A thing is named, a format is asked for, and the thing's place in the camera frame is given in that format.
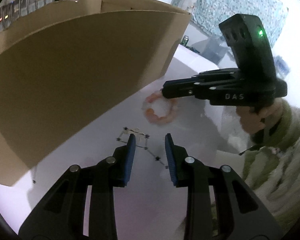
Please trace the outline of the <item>right hand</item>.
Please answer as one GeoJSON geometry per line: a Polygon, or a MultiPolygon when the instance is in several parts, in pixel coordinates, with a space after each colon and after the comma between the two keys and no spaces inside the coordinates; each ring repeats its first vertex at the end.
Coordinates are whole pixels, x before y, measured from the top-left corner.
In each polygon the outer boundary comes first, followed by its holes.
{"type": "Polygon", "coordinates": [[[263,144],[268,139],[270,130],[282,118],[283,103],[282,98],[277,98],[272,105],[259,110],[248,106],[236,107],[242,129],[251,136],[253,142],[263,144]]]}

